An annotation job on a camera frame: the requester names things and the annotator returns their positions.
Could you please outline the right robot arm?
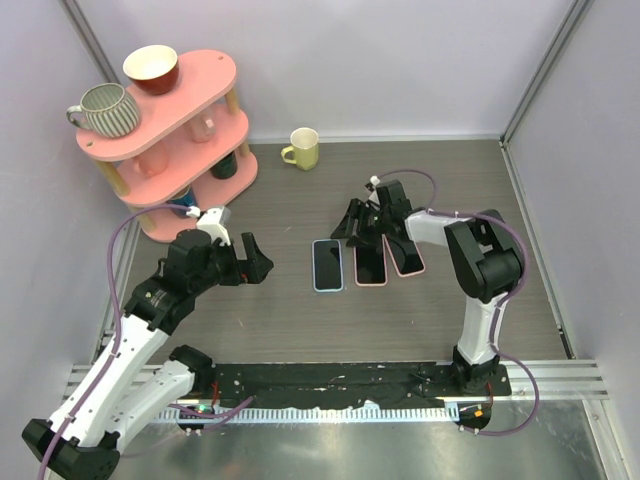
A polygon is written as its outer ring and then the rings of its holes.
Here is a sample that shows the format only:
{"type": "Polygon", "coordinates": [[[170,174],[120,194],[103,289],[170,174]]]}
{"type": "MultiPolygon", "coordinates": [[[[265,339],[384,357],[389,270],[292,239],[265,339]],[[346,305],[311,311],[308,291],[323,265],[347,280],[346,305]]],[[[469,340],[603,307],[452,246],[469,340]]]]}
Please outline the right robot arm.
{"type": "Polygon", "coordinates": [[[398,180],[368,188],[370,198],[351,199],[331,237],[351,247],[372,247],[376,237],[383,237],[448,249],[466,298],[451,380],[460,393],[477,393],[497,373],[504,309],[526,277],[523,242],[495,210],[463,214],[414,208],[398,180]]]}

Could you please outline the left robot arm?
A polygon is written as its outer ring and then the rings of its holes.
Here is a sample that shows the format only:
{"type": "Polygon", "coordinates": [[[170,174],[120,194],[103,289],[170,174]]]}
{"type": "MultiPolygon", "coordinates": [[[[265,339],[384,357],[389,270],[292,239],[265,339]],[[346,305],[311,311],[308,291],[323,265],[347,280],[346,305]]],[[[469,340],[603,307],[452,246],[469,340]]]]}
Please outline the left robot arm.
{"type": "Polygon", "coordinates": [[[89,373],[49,418],[32,419],[22,438],[42,470],[64,479],[107,479],[123,450],[171,402],[205,397],[214,382],[210,357],[183,345],[135,392],[128,389],[150,357],[214,286],[259,284],[274,263],[254,236],[241,236],[246,256],[202,230],[184,230],[154,274],[139,284],[116,332],[89,373]]]}

